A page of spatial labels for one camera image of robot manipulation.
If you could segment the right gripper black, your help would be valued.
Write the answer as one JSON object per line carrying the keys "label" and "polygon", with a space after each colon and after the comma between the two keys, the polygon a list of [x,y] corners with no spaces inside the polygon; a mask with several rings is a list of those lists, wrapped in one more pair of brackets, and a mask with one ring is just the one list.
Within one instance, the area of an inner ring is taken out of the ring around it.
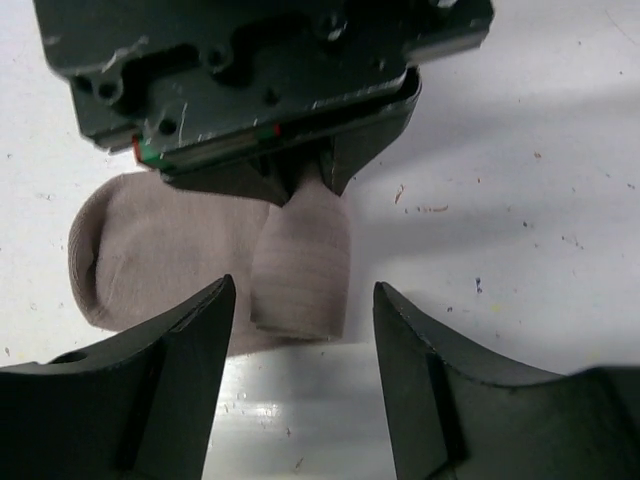
{"label": "right gripper black", "polygon": [[[134,149],[152,168],[183,171],[286,144],[297,124],[357,105],[319,160],[338,196],[406,129],[418,95],[390,98],[417,67],[479,46],[494,18],[489,1],[38,1],[34,9],[81,135],[109,152]],[[161,178],[276,206],[290,199],[269,156]]]}

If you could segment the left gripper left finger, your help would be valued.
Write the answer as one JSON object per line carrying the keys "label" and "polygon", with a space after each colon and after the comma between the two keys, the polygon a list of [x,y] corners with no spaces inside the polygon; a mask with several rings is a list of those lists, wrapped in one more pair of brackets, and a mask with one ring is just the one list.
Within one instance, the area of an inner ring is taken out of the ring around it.
{"label": "left gripper left finger", "polygon": [[200,478],[235,300],[225,276],[106,340],[4,367],[2,477]]}

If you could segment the taupe sock red cuff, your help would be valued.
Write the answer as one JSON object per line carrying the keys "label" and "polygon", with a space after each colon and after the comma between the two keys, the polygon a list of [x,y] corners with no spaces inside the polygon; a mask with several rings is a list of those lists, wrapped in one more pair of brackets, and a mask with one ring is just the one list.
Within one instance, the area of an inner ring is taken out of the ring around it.
{"label": "taupe sock red cuff", "polygon": [[68,239],[75,302],[90,325],[112,332],[231,276],[234,356],[341,338],[350,262],[346,203],[314,169],[280,207],[122,174],[85,201]]}

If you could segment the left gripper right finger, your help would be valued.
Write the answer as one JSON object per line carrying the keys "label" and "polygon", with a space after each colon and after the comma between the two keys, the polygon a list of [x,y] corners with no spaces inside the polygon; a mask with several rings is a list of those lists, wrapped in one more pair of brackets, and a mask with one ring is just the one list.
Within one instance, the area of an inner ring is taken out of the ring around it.
{"label": "left gripper right finger", "polygon": [[509,359],[374,288],[374,334],[400,479],[635,479],[639,371],[557,375]]}

